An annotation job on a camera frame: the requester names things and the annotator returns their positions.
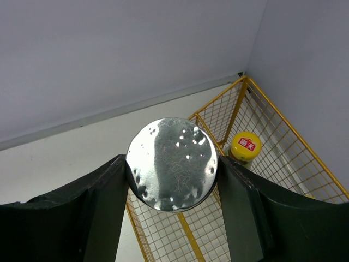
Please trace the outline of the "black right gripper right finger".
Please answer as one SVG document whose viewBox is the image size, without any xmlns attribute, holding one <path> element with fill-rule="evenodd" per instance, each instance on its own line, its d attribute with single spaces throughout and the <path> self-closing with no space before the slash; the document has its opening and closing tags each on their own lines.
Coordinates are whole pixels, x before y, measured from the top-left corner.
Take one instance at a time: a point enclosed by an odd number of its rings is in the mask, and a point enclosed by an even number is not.
<svg viewBox="0 0 349 262">
<path fill-rule="evenodd" d="M 295 193 L 229 157 L 218 189 L 232 261 L 348 261 L 348 203 Z"/>
</svg>

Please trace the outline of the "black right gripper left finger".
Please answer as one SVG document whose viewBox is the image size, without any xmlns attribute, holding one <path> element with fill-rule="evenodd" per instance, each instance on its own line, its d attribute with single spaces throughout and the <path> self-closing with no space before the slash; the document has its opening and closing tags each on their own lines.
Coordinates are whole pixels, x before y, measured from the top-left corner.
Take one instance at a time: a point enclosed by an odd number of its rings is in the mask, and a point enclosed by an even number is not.
<svg viewBox="0 0 349 262">
<path fill-rule="evenodd" d="M 1 206 L 1 261 L 114 261 L 128 193 L 125 156 L 51 192 Z"/>
</svg>

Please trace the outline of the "silver lid jar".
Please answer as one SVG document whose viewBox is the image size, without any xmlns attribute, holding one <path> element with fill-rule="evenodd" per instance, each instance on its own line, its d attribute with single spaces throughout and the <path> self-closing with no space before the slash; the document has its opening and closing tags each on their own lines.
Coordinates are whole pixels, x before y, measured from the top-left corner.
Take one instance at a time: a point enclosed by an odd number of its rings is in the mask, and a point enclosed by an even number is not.
<svg viewBox="0 0 349 262">
<path fill-rule="evenodd" d="M 129 187 L 162 212 L 201 204 L 216 184 L 218 154 L 209 135 L 192 121 L 167 117 L 144 126 L 126 154 Z"/>
</svg>

